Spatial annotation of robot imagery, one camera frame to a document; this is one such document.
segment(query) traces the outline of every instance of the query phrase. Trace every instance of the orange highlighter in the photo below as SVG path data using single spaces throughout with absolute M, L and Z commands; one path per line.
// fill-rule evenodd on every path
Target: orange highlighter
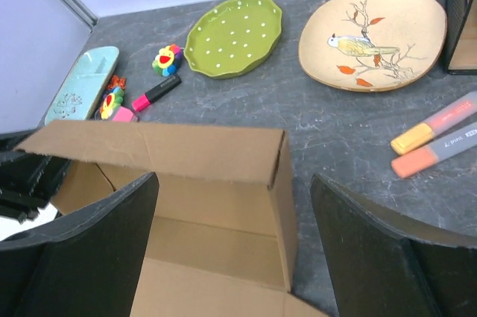
M 475 112 L 477 112 L 477 91 L 467 93 L 464 97 L 394 138 L 391 141 L 391 147 L 399 155 L 406 154 L 426 144 Z

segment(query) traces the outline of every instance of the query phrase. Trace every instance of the orange leaf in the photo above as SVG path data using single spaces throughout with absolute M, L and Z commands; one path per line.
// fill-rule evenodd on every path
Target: orange leaf
M 374 66 L 378 67 L 379 63 L 381 62 L 381 55 L 380 54 L 375 54 L 373 61 L 374 61 Z
M 122 90 L 126 90 L 126 78 L 119 78 L 119 76 L 114 75 L 107 85 L 107 89 L 112 90 L 115 87 L 121 87 Z
M 340 70 L 341 73 L 344 73 L 345 75 L 352 75 L 355 73 L 355 69 L 352 69 L 351 67 L 348 66 L 336 66 Z
M 384 17 L 376 17 L 375 19 L 372 19 L 370 21 L 370 25 L 375 25 L 377 24 L 378 22 L 380 22 L 381 20 L 384 20 L 385 18 Z
M 356 84 L 358 86 L 363 86 L 363 87 L 372 87 L 373 86 L 368 81 L 365 81 L 362 78 L 356 78 Z

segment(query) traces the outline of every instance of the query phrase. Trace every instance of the black panel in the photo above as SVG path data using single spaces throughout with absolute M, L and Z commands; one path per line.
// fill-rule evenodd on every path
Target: black panel
M 477 238 L 322 177 L 311 193 L 341 317 L 477 316 Z
M 0 242 L 0 316 L 129 316 L 158 189 L 148 173 Z

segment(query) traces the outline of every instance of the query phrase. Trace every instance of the bird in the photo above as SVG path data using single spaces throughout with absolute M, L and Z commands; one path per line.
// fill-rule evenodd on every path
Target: bird
M 377 54 L 396 54 L 398 47 L 375 46 L 367 37 L 335 36 L 328 39 L 328 45 L 337 48 L 346 56 L 366 57 Z

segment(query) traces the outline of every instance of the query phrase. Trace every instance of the green plate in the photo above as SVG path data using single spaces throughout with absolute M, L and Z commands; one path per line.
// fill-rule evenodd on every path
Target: green plate
M 194 25 L 184 55 L 192 71 L 225 79 L 255 69 L 282 33 L 282 10 L 272 0 L 227 0 Z

